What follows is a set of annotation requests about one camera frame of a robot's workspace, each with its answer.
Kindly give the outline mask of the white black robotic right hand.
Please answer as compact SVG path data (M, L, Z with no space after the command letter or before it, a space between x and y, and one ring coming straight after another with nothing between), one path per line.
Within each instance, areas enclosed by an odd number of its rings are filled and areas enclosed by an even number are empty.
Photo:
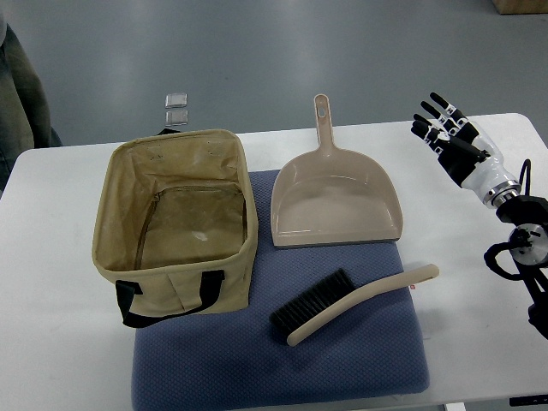
M437 93L430 99L420 106L433 120L414 115L411 132L436 153L450 179L489 208L518 196L521 184L505 169L503 154L488 134Z

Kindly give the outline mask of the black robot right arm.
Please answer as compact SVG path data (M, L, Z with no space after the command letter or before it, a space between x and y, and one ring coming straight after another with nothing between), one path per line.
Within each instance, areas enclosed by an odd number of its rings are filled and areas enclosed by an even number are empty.
M495 197L496 215L514 225L509 239L491 245L484 254L486 266L500 277L525 284L533 304L528 321L547 336L547 199L532 196L532 163L526 159L516 188Z

